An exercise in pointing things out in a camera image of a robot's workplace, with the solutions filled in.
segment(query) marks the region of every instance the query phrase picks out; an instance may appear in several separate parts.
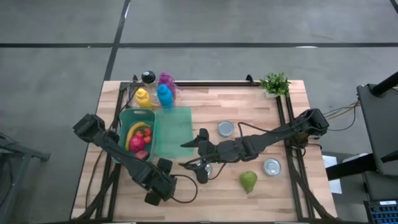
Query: metal can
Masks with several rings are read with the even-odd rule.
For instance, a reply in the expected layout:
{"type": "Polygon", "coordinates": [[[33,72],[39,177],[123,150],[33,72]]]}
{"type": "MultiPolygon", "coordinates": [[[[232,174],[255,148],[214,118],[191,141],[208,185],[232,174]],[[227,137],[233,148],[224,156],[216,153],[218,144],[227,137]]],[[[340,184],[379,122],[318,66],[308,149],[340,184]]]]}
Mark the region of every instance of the metal can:
{"type": "Polygon", "coordinates": [[[223,137],[230,137],[234,133],[234,124],[230,121],[222,121],[218,124],[218,134],[223,137]]]}
{"type": "Polygon", "coordinates": [[[269,176],[280,174],[280,163],[276,159],[267,159],[262,165],[263,171],[269,176]]]}
{"type": "Polygon", "coordinates": [[[210,163],[208,163],[205,167],[205,170],[207,171],[207,176],[209,177],[213,172],[213,166],[210,163]]]}

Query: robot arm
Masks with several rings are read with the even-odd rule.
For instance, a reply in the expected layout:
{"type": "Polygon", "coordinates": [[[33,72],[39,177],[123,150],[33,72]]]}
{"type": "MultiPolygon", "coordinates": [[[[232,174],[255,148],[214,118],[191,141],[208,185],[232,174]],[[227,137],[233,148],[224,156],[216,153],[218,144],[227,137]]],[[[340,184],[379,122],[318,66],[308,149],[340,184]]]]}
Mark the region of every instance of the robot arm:
{"type": "Polygon", "coordinates": [[[202,128],[196,139],[181,145],[182,147],[198,147],[201,157],[180,165],[188,170],[194,170],[199,183],[205,184],[208,181],[205,167],[210,162],[250,161],[257,158],[267,146],[285,139],[291,139],[296,147],[305,147],[308,144],[309,135],[324,135],[328,127],[329,124],[321,111],[310,109],[272,131],[223,141],[218,145],[209,141],[208,131],[202,128]],[[200,161],[200,165],[193,163],[195,161],[200,161]]]}
{"type": "Polygon", "coordinates": [[[177,179],[170,176],[171,161],[159,159],[156,167],[150,162],[131,157],[118,146],[119,136],[105,131],[104,121],[94,114],[87,114],[74,125],[73,130],[80,139],[103,148],[120,162],[128,170],[132,180],[149,192],[145,199],[147,203],[158,205],[161,199],[166,201],[174,194],[177,179]]]}

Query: green pear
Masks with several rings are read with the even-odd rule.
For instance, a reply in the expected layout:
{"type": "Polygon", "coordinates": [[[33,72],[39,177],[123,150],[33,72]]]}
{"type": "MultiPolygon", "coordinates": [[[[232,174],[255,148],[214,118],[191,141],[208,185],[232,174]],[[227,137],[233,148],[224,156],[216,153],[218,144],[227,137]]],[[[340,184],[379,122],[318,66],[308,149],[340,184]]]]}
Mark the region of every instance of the green pear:
{"type": "Polygon", "coordinates": [[[257,175],[253,171],[246,171],[241,173],[239,180],[241,181],[244,190],[248,194],[253,191],[254,185],[257,182],[257,175]]]}

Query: banana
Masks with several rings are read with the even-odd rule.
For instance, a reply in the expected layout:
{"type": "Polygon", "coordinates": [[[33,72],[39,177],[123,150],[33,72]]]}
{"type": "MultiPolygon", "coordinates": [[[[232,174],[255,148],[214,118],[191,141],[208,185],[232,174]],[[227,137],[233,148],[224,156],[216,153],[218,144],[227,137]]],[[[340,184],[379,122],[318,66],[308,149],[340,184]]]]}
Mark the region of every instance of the banana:
{"type": "Polygon", "coordinates": [[[129,150],[129,141],[134,133],[136,133],[137,129],[142,128],[142,127],[150,127],[150,125],[144,123],[144,122],[137,122],[133,126],[131,126],[129,132],[127,133],[126,136],[126,144],[124,147],[126,148],[126,151],[129,150]]]}

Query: can lid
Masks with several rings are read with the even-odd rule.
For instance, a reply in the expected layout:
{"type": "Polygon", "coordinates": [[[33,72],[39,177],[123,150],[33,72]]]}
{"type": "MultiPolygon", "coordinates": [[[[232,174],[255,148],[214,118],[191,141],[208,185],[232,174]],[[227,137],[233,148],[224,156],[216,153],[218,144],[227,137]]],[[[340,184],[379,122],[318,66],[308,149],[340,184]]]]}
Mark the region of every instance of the can lid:
{"type": "Polygon", "coordinates": [[[218,125],[218,134],[223,137],[229,137],[234,133],[234,124],[230,121],[222,121],[218,125]]]}
{"type": "Polygon", "coordinates": [[[156,75],[153,71],[144,71],[141,75],[142,82],[151,84],[156,80],[156,75]]]}
{"type": "Polygon", "coordinates": [[[280,163],[276,159],[267,159],[262,169],[268,175],[278,175],[280,173],[280,163]]]}

